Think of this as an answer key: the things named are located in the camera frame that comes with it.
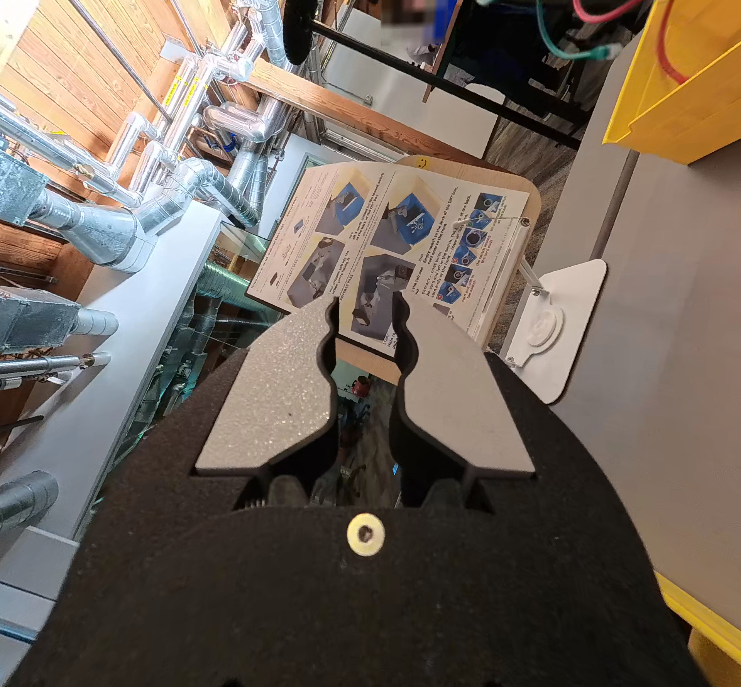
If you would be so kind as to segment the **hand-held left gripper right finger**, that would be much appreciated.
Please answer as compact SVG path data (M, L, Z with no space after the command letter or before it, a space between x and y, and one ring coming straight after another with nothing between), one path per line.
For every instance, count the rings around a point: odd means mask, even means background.
M483 349L412 291L394 293L394 360L400 377L389 442L404 507L420 507L438 482L463 499L484 479L530 479L535 467Z

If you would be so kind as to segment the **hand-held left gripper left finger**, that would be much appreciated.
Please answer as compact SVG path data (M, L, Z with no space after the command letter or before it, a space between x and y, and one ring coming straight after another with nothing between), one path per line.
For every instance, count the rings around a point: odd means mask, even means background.
M267 507L310 507L339 450L338 299L320 296L248 349L193 467L254 482Z

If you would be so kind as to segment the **white board stand base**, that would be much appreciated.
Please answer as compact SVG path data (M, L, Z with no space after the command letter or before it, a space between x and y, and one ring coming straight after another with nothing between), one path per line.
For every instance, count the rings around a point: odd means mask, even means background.
M501 356L543 403L554 404L570 377L607 263L592 259L536 276L523 260L519 271L528 284L524 310Z

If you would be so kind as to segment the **small chrome pipe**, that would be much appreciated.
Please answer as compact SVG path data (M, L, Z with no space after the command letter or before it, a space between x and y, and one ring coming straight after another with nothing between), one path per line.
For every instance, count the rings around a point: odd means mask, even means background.
M21 387L25 382L49 382L63 385L74 370L102 367L110 363L111 355L104 351L82 356L45 356L1 361L1 390Z

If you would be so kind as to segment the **wooden ceiling beam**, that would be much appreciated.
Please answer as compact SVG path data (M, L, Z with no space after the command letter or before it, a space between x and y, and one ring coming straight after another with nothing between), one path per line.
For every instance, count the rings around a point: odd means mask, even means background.
M431 156L506 173L507 169L478 159L456 147L419 132L362 103L347 99L309 80L278 68L264 59L255 61L246 85L290 106L352 130L408 155Z

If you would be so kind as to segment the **cluster of silver insulated pipes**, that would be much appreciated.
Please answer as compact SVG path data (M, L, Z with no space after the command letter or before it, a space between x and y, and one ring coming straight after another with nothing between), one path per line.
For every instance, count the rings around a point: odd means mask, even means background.
M185 73L176 76L169 102L161 112L169 121L165 132L158 130L147 144L132 177L129 192L133 204L143 203L147 189L156 182L160 170L174 171L181 162L180 149L186 141L194 117L208 99L215 81L240 84L250 79L255 62L267 52L270 62L289 73L300 73L301 64L292 64L284 49L288 31L283 27L279 0L230 0L238 19L221 47L202 56L188 55Z

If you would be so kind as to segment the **long silver pipe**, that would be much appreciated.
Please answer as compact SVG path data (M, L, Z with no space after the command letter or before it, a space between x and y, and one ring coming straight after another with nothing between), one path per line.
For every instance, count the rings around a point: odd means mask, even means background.
M136 209L142 204L142 193L131 191L118 182L120 167L100 161L64 134L51 134L34 127L17 113L15 104L5 96L1 96L1 131L58 168L75 173L89 187L127 208Z

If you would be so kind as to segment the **black toothed disc on pole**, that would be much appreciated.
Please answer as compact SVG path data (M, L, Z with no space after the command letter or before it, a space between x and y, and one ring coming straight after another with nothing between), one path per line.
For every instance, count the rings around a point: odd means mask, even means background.
M360 42L324 25L316 20L314 15L318 7L318 0L285 0L283 15L283 43L284 51L287 58L293 64L303 63L309 56L315 35L323 36L334 41L348 49L355 51L368 59L384 64L384 66L399 71L406 76L415 80L424 82L432 88L438 88L445 93L459 98L477 108L482 108L495 114L497 117L504 118L509 122L523 127L529 131L543 136L558 145L578 151L581 145L579 139L561 132L544 122L528 117L513 108L507 108L500 102L495 102L466 88L463 88L452 81L438 77L433 73L424 71L420 67L404 62L387 52L371 47L368 44Z

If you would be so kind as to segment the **large silver ventilation duct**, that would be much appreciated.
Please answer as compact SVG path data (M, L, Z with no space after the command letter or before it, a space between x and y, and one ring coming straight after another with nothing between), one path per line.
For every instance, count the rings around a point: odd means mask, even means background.
M215 199L245 227L262 218L264 190L246 196L209 161L188 158L171 165L160 192L134 210L70 201L47 189L47 177L2 153L1 218L35 221L62 232L98 266L134 274L143 269L159 235L181 219L191 201Z

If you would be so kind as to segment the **rectangular galvanised duct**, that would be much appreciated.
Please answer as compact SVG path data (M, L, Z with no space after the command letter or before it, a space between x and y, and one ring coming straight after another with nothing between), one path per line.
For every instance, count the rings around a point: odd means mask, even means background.
M117 317L48 291L1 289L1 354L60 347L73 334L103 336L118 330Z

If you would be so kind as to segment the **silver spiral air duct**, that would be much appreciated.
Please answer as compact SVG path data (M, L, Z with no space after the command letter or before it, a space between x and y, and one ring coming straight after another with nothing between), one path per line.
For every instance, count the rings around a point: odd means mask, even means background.
M45 513L58 496L56 478L43 470L1 484L1 534Z

